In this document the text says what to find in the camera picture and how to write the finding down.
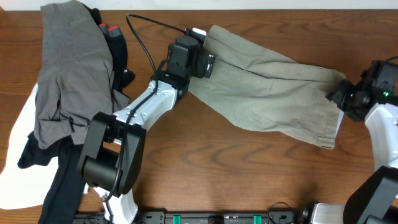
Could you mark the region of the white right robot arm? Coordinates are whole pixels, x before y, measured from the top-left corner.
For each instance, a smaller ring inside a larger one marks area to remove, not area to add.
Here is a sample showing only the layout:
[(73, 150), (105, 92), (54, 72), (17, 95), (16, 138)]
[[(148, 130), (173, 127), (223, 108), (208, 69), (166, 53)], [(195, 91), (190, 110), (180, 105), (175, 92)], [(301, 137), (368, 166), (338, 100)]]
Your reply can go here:
[(355, 122), (364, 122), (371, 138), (374, 173), (344, 204), (316, 203), (309, 224), (397, 223), (397, 64), (396, 57), (374, 60), (352, 84), (341, 81), (327, 99)]

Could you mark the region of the khaki shorts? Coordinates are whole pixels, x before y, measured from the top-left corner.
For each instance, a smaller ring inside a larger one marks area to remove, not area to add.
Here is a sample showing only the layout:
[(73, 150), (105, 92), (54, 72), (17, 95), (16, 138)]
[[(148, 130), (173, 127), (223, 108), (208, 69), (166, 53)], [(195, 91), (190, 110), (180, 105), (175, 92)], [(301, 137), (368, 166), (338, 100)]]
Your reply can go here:
[(334, 148), (343, 112), (326, 95), (344, 73), (298, 63), (218, 25), (204, 47), (216, 61), (210, 78), (190, 81), (199, 100), (239, 128)]

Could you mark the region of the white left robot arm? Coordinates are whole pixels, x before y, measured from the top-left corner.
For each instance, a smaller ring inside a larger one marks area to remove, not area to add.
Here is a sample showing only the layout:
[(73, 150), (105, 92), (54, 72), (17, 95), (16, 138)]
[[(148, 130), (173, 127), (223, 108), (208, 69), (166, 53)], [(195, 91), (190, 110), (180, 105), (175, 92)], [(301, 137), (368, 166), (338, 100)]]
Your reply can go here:
[(205, 34), (193, 33), (178, 37), (143, 94), (125, 108), (99, 112), (91, 120), (77, 170), (101, 197), (110, 223), (132, 223), (137, 215), (132, 187), (148, 130), (186, 95), (192, 77), (210, 78), (215, 56), (204, 48), (205, 39)]

